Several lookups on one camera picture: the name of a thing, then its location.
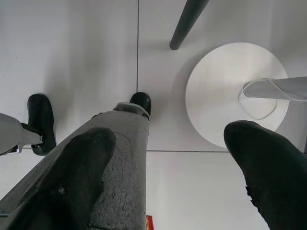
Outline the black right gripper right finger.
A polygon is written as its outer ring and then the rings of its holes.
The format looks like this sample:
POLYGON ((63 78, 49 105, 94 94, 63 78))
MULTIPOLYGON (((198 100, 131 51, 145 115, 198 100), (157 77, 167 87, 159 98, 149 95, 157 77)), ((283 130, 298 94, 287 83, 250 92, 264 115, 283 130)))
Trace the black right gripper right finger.
POLYGON ((307 228, 307 156, 282 135, 252 121, 224 128, 248 196, 271 230, 307 228))

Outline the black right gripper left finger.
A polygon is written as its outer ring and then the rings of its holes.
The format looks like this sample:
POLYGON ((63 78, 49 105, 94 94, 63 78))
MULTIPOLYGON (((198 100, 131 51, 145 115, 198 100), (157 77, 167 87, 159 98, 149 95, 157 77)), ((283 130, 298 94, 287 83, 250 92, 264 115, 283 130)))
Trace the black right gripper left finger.
POLYGON ((84 230, 103 191, 116 137, 91 128, 72 138, 6 219, 8 230, 84 230))

